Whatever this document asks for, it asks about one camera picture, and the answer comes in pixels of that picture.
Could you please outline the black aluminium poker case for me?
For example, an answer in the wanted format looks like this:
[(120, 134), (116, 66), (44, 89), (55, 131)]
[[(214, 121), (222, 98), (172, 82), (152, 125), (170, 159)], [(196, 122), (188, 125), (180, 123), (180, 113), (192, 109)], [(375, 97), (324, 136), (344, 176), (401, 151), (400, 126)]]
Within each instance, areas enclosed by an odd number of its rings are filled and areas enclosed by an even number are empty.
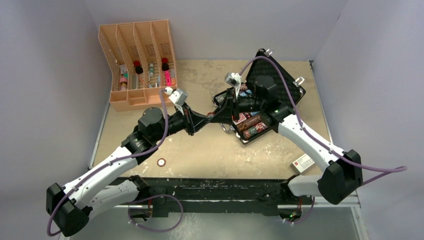
[[(294, 79), (272, 56), (271, 51), (268, 49), (260, 48), (255, 57), (245, 65), (242, 70), (248, 69), (245, 81), (241, 82), (239, 92), (240, 97), (247, 97), (254, 91), (253, 85), (258, 82), (260, 76), (269, 76), (277, 85), (276, 95), (279, 100), (287, 104), (289, 107), (296, 105), (305, 95), (306, 90), (301, 86), (304, 79)], [(232, 93), (232, 87), (223, 92), (213, 96), (212, 101), (216, 107), (224, 100), (226, 93)], [(250, 112), (251, 118), (246, 120), (246, 123), (232, 125), (220, 123), (222, 127), (229, 125), (230, 128), (226, 130), (227, 133), (234, 132), (243, 144), (247, 144), (259, 138), (266, 132), (273, 130), (277, 131), (278, 127), (266, 127), (264, 123), (260, 122), (260, 117), (257, 112)]]

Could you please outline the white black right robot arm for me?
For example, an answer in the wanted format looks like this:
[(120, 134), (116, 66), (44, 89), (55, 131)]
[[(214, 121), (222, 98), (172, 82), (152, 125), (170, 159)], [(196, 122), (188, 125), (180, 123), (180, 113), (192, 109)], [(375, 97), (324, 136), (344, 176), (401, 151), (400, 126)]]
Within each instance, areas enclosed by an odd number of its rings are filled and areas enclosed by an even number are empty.
[(268, 128), (297, 145), (322, 171), (322, 175), (291, 178), (280, 191), (284, 202), (292, 204), (300, 196), (322, 196), (337, 205), (362, 185), (362, 170), (342, 160), (346, 158), (360, 164), (360, 155), (335, 146), (304, 123), (293, 107), (278, 99), (277, 85), (272, 77), (256, 79), (253, 97), (239, 96), (241, 76), (238, 73), (228, 73), (225, 82), (231, 87), (209, 122), (229, 125), (239, 119), (241, 112), (258, 112)]

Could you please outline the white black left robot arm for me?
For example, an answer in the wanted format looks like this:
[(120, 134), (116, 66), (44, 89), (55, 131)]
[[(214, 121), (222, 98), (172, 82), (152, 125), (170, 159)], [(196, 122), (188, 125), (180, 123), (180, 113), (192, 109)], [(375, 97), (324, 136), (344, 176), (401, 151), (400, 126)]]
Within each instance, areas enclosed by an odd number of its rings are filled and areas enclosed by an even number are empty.
[(168, 115), (165, 108), (146, 109), (132, 133), (100, 164), (64, 185), (49, 186), (46, 190), (47, 235), (69, 237), (104, 210), (132, 201), (138, 205), (146, 203), (148, 189), (134, 180), (126, 180), (116, 187), (107, 186), (147, 160), (166, 137), (179, 131), (192, 136), (214, 117), (212, 113), (195, 112), (186, 103), (175, 109), (172, 115)]

